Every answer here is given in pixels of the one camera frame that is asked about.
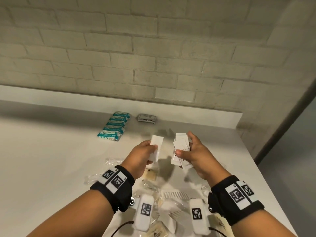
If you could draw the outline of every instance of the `white countertop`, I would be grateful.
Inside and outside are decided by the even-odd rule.
[[[105,170],[105,160],[125,158],[153,134],[164,137],[160,171],[164,188],[187,183],[200,188],[195,173],[186,176],[170,164],[175,133],[191,130],[228,171],[246,181],[266,210],[295,233],[246,147],[234,129],[131,118],[119,142],[97,137],[110,114],[0,101],[0,235],[26,236],[50,215],[89,189],[86,175]],[[116,214],[105,233],[124,218]]]

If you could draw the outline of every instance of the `black and white square marker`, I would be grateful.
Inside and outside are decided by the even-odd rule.
[[[202,220],[201,208],[192,208],[192,216],[194,220]]]
[[[107,170],[102,176],[106,179],[109,179],[114,174],[114,171]]]
[[[150,216],[151,204],[143,203],[142,209],[140,210],[141,215]]]
[[[229,192],[229,194],[233,198],[233,200],[235,201],[236,204],[238,202],[242,201],[243,199],[245,199],[244,195],[241,193],[241,191],[238,188]]]
[[[114,179],[112,179],[111,184],[115,187],[115,188],[119,188],[121,186],[121,184],[123,184],[123,180],[117,175],[114,177]]]
[[[241,187],[242,187],[242,189],[244,190],[244,192],[245,192],[248,196],[252,196],[252,195],[255,194],[255,193],[252,191],[252,189],[250,189],[250,187],[247,186],[246,184],[245,184],[245,185],[242,185]]]

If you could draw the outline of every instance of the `person's left hand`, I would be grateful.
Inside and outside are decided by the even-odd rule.
[[[143,141],[132,149],[121,166],[128,170],[136,180],[144,174],[146,165],[152,163],[148,160],[149,155],[157,148],[157,145],[150,145],[150,140]]]

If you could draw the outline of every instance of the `person's right hand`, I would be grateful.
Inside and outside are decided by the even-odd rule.
[[[210,187],[216,185],[221,180],[230,176],[231,174],[221,166],[215,159],[211,151],[202,144],[200,139],[188,132],[188,137],[192,139],[190,143],[191,151],[176,150],[176,155],[184,160],[190,162],[195,168],[197,174],[207,180]]]

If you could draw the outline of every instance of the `black wristband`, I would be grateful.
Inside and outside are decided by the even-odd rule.
[[[264,205],[258,201],[249,186],[235,175],[229,176],[211,188],[208,204],[234,225],[248,215],[263,210]]]
[[[113,212],[126,211],[132,196],[133,176],[122,166],[108,169],[90,189],[100,191],[112,206]]]

